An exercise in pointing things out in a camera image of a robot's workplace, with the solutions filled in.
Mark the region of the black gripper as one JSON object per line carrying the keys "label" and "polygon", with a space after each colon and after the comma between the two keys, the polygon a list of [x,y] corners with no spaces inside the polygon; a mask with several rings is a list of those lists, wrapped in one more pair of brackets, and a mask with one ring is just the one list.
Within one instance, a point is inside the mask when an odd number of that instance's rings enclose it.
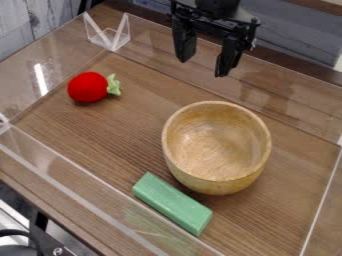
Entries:
{"label": "black gripper", "polygon": [[[196,53],[195,29],[233,32],[241,26],[254,34],[261,20],[241,7],[241,0],[171,0],[172,38],[175,54],[182,63]],[[225,77],[238,66],[243,53],[241,40],[230,35],[223,39],[217,58],[215,76]]]}

